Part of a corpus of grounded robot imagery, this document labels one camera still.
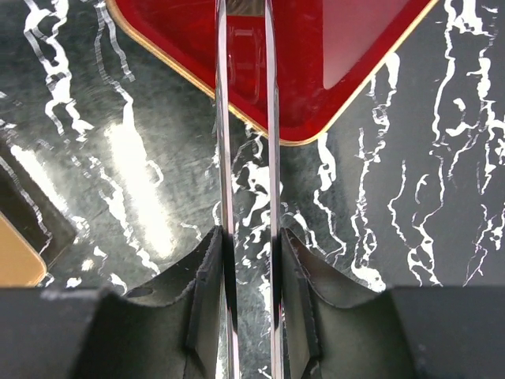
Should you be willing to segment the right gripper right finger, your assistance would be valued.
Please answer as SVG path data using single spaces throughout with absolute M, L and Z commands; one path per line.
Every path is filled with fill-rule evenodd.
M 290 377 L 503 377 L 503 287 L 376 293 L 281 238 Z

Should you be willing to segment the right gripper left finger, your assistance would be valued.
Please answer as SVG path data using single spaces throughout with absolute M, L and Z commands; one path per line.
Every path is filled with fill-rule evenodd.
M 124 295 L 107 288 L 1 292 L 4 378 L 213 378 L 223 232 Z

